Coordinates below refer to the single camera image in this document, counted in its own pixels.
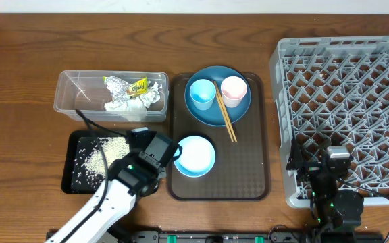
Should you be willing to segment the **white paper napkin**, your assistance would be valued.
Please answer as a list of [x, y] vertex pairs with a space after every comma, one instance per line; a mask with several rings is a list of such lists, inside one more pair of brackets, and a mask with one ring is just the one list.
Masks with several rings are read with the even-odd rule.
[[107, 102], [104, 108], [106, 111], [116, 112], [129, 122], [141, 122], [147, 116], [147, 109], [160, 100], [160, 88], [161, 86], [154, 82], [154, 85], [147, 88], [145, 94], [125, 101]]

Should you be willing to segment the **yellow foil snack wrapper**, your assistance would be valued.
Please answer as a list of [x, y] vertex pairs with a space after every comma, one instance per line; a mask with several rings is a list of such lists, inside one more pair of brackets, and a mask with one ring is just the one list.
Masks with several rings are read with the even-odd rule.
[[148, 80], [142, 78], [134, 83], [129, 83], [115, 76], [103, 76], [103, 83], [111, 93], [114, 101], [125, 101], [147, 92]]

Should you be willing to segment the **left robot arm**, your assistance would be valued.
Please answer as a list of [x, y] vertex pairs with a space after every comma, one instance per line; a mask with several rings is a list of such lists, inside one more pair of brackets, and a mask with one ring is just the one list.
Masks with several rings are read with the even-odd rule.
[[157, 191], [159, 174], [171, 160], [171, 154], [144, 151], [131, 151], [115, 160], [90, 200], [47, 241], [98, 242], [140, 198]]

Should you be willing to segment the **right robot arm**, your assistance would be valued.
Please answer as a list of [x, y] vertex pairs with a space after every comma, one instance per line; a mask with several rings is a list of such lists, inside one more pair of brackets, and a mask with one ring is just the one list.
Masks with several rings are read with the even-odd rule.
[[345, 146], [329, 146], [319, 161], [309, 162], [296, 140], [292, 140], [288, 171], [295, 171], [297, 180], [309, 182], [315, 207], [322, 226], [332, 230], [353, 230], [361, 224], [363, 197], [353, 190], [339, 190], [338, 180], [348, 175], [353, 157]]

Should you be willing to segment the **light blue bowl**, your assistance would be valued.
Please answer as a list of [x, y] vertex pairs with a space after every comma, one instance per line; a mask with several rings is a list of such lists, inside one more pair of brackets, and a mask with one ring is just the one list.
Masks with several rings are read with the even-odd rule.
[[202, 136], [187, 136], [178, 142], [174, 166], [184, 176], [198, 178], [209, 173], [216, 154], [212, 143]]

